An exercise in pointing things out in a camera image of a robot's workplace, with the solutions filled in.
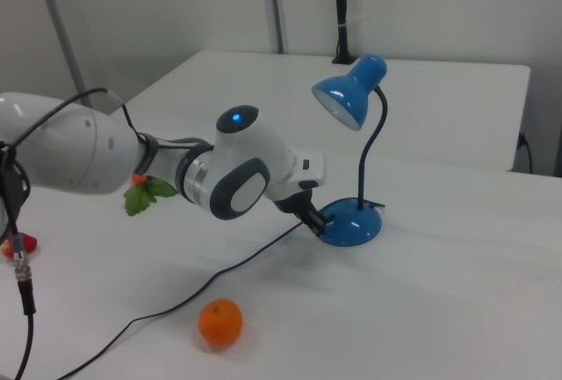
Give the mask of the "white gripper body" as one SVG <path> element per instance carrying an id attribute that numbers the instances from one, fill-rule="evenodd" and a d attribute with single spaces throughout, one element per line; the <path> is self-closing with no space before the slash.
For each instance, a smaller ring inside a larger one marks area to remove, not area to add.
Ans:
<path id="1" fill-rule="evenodd" d="M 327 178 L 327 160 L 324 153 L 306 150 L 293 151 L 295 162 L 287 181 L 294 189 L 308 190 L 321 187 Z"/>

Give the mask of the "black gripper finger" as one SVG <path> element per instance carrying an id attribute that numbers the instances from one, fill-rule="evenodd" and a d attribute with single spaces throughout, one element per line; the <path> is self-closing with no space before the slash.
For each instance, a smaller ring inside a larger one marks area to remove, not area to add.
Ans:
<path id="1" fill-rule="evenodd" d="M 327 216 L 315 208 L 307 208 L 299 213 L 299 219 L 316 236 L 322 236 L 327 224 L 335 219 L 335 215 L 330 213 Z"/>
<path id="2" fill-rule="evenodd" d="M 319 183 L 317 181 L 308 180 L 298 182 L 298 186 L 303 187 L 303 190 L 300 190 L 287 198 L 275 200 L 274 205 L 281 212 L 292 213 L 299 219 L 299 213 L 301 211 L 304 211 L 307 208 L 315 208 L 312 203 L 313 188 L 318 187 Z"/>

